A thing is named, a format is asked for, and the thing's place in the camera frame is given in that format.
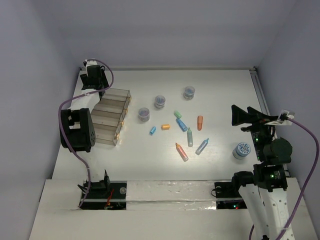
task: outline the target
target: green vial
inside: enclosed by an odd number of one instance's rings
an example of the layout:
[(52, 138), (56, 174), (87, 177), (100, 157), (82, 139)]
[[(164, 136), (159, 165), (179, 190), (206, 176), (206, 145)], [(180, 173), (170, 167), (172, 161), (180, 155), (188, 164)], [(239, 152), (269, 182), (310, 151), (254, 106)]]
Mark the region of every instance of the green vial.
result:
[(188, 138), (188, 147), (192, 147), (194, 145), (194, 140), (192, 138), (192, 131), (189, 127), (188, 131), (186, 132), (186, 136)]
[(176, 116), (177, 119), (180, 119), (182, 115), (178, 111), (174, 111), (174, 115)]

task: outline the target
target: test tube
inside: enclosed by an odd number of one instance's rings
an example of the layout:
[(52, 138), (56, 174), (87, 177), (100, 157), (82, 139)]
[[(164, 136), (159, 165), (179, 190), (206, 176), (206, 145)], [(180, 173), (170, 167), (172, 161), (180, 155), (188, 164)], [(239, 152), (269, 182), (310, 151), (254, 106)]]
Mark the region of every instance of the test tube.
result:
[(204, 117), (203, 116), (198, 116), (198, 121), (197, 121), (197, 127), (198, 127), (198, 131), (201, 131), (202, 129), (202, 122), (204, 121)]
[(192, 131), (190, 127), (188, 128), (188, 131), (186, 132), (186, 136), (188, 138), (188, 147), (192, 147), (194, 145), (194, 140), (192, 138)]
[(195, 154), (200, 155), (202, 151), (205, 149), (205, 147), (208, 145), (209, 138), (204, 140), (201, 145), (198, 147), (198, 149), (195, 151)]
[(177, 118), (175, 121), (176, 121), (176, 123), (179, 125), (179, 127), (181, 128), (182, 131), (185, 132), (185, 131), (188, 130), (187, 126), (184, 124), (183, 121), (181, 121), (180, 118)]
[(189, 160), (189, 158), (188, 158), (186, 152), (183, 150), (182, 146), (180, 146), (178, 143), (175, 143), (175, 148), (178, 151), (178, 153), (180, 154), (183, 161), (186, 162)]

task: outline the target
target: plastic compartment box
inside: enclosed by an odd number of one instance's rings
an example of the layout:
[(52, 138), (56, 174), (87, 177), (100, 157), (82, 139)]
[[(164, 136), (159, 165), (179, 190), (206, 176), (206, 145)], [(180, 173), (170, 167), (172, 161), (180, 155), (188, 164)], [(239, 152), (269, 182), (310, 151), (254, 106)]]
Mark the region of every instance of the plastic compartment box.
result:
[(110, 88), (105, 91), (91, 112), (96, 143), (117, 145), (130, 101), (129, 90)]

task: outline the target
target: cable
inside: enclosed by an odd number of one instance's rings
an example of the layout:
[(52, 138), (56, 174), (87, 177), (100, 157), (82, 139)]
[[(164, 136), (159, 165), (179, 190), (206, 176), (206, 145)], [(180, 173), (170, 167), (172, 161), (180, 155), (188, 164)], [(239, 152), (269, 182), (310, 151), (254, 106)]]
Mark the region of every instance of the cable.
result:
[[(111, 84), (110, 84), (108, 87), (103, 88), (103, 89), (100, 89), (100, 90), (94, 90), (94, 91), (88, 92), (87, 94), (95, 94), (95, 93), (99, 93), (99, 92), (106, 91), (106, 90), (108, 90), (109, 88), (111, 88), (111, 86), (114, 84), (115, 76), (114, 76), (114, 73), (112, 72), (112, 70), (110, 69), (110, 67), (109, 67), (107, 64), (105, 64), (103, 61), (100, 61), (100, 60), (97, 60), (97, 59), (94, 59), (94, 58), (88, 59), (87, 61), (97, 61), (98, 63), (101, 63), (101, 64), (105, 65), (105, 66), (109, 69), (109, 71), (110, 71), (110, 73), (111, 73), (111, 76), (112, 76)], [(81, 201), (80, 204), (79, 204), (79, 208), (82, 206), (82, 204), (84, 203), (85, 199), (87, 198), (89, 189), (90, 189), (90, 187), (91, 187), (90, 168), (89, 168), (89, 165), (88, 165), (88, 163), (86, 162), (86, 160), (84, 160), (82, 157), (80, 157), (80, 156), (76, 153), (76, 151), (72, 148), (72, 146), (71, 146), (71, 144), (70, 144), (70, 142), (69, 142), (69, 140), (68, 140), (68, 138), (67, 138), (67, 136), (66, 136), (65, 130), (64, 130), (63, 126), (62, 126), (61, 111), (62, 111), (63, 106), (64, 106), (66, 103), (69, 103), (69, 102), (71, 102), (71, 101), (73, 101), (73, 100), (75, 100), (75, 99), (82, 98), (82, 97), (84, 97), (84, 96), (85, 96), (85, 94), (81, 94), (81, 95), (79, 95), (79, 96), (74, 96), (74, 97), (72, 97), (72, 98), (64, 101), (63, 103), (61, 103), (61, 105), (59, 106), (59, 110), (58, 110), (59, 128), (60, 128), (61, 134), (62, 134), (62, 136), (63, 136), (63, 139), (64, 139), (66, 145), (68, 146), (68, 149), (70, 150), (70, 152), (72, 152), (73, 155), (74, 155), (77, 159), (79, 159), (79, 160), (85, 165), (86, 171), (87, 171), (87, 175), (88, 175), (88, 187), (87, 187), (87, 189), (86, 189), (86, 192), (85, 192), (85, 194), (84, 194), (84, 196), (83, 196), (82, 201)]]
[(217, 198), (215, 195), (212, 194), (213, 191), (215, 191), (216, 189), (212, 189), (211, 191), (211, 195), (214, 196), (215, 198)]
[(110, 205), (110, 199), (112, 198), (112, 194), (114, 194), (114, 189), (111, 190), (110, 196), (108, 197), (108, 199), (106, 200), (106, 204), (105, 204), (105, 208), (108, 207)]
[(251, 240), (252, 233), (254, 232), (254, 229), (255, 229), (255, 225), (252, 225), (251, 230), (250, 230), (250, 234), (249, 234), (249, 240)]
[(308, 128), (306, 128), (304, 125), (302, 125), (301, 123), (299, 123), (299, 122), (297, 122), (297, 121), (295, 121), (295, 120), (293, 120), (293, 119), (287, 118), (286, 120), (288, 120), (288, 121), (290, 121), (290, 122), (298, 125), (300, 128), (302, 128), (302, 129), (305, 130), (308, 134), (311, 135), (311, 137), (312, 137), (313, 140), (315, 141), (316, 151), (315, 151), (315, 158), (314, 158), (313, 165), (312, 165), (312, 167), (311, 167), (311, 170), (310, 170), (308, 176), (306, 177), (306, 179), (305, 179), (305, 181), (304, 181), (304, 184), (303, 184), (303, 186), (302, 186), (302, 188), (301, 188), (301, 192), (300, 192), (300, 194), (299, 194), (299, 197), (298, 197), (298, 199), (297, 199), (297, 201), (296, 201), (296, 203), (295, 203), (295, 205), (294, 205), (293, 211), (292, 211), (292, 213), (291, 213), (288, 221), (287, 221), (286, 224), (284, 225), (284, 229), (280, 232), (279, 236), (278, 236), (275, 240), (280, 240), (280, 239), (284, 236), (284, 234), (285, 234), (285, 232), (286, 232), (285, 229), (290, 226), (292, 220), (294, 219), (294, 216), (295, 216), (295, 214), (296, 214), (296, 212), (297, 212), (297, 209), (298, 209), (298, 207), (299, 207), (300, 201), (301, 201), (301, 199), (302, 199), (302, 197), (303, 197), (303, 195), (304, 195), (304, 192), (305, 192), (305, 190), (306, 190), (307, 184), (308, 184), (308, 182), (309, 182), (312, 174), (314, 173), (314, 171), (315, 171), (315, 169), (316, 169), (316, 166), (317, 166), (317, 163), (318, 163), (318, 158), (319, 158), (319, 151), (320, 151), (319, 141), (318, 141), (317, 137), (316, 137)]

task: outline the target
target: orange cap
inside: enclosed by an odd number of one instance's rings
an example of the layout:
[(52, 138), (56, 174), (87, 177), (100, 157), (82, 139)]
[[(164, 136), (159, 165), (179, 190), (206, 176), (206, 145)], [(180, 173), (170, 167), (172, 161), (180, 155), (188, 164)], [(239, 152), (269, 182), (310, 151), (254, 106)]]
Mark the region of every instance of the orange cap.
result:
[(203, 116), (198, 116), (198, 124), (197, 124), (197, 127), (198, 127), (198, 131), (200, 131), (202, 129), (202, 122), (204, 120), (204, 117)]

